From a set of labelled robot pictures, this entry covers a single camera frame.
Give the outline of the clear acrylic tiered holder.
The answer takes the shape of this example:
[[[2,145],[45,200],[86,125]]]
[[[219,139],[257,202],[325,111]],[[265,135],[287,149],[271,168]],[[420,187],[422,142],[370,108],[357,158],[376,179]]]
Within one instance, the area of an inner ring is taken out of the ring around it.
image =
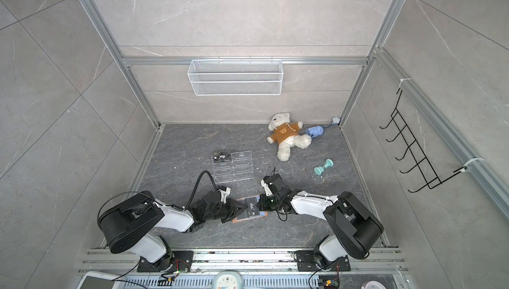
[[[231,183],[254,178],[253,154],[251,151],[234,152],[231,161],[213,163],[213,177],[218,183]]]

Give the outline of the black credit card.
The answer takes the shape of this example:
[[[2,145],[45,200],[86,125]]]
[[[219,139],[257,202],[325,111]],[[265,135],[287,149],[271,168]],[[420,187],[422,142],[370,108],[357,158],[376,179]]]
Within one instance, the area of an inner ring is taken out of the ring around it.
[[[231,161],[231,154],[226,152],[214,153],[212,155],[213,163],[223,163]]]

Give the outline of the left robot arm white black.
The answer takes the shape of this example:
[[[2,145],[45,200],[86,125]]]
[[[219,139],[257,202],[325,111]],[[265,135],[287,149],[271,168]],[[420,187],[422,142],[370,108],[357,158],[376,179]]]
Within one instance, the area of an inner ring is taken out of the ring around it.
[[[230,189],[221,187],[207,193],[189,207],[161,204],[149,191],[136,193],[122,203],[98,213],[98,227],[113,254],[130,251],[150,263],[170,253],[166,240],[152,234],[153,229],[173,229],[193,233],[209,221],[223,224],[246,210],[243,202],[229,197]]]

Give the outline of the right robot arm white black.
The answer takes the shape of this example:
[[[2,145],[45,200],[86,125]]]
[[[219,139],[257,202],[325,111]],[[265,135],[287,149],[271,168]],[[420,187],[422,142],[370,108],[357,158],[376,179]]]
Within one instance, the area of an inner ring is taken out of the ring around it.
[[[333,234],[314,248],[314,261],[326,267],[341,257],[363,260],[381,236],[384,227],[378,218],[351,192],[321,196],[304,190],[291,190],[279,174],[261,180],[265,193],[259,208],[279,215],[306,215],[326,221]]]

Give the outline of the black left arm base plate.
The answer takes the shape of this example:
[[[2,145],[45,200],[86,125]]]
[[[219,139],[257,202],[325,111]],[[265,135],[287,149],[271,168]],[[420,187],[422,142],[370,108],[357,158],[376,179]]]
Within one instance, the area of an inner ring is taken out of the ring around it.
[[[194,258],[193,251],[173,251],[171,254],[166,254],[163,258],[155,263],[148,262],[145,258],[141,257],[137,266],[138,273],[156,273],[156,272],[170,272],[189,271],[192,266]]]

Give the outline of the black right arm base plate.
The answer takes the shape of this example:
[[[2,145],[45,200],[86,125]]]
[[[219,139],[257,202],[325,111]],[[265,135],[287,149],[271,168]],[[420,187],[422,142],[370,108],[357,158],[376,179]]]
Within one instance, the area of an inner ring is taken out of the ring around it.
[[[318,270],[335,269],[340,272],[351,270],[348,256],[339,257],[334,262],[328,261],[322,254],[314,251],[296,251],[294,261],[300,272],[314,272]]]

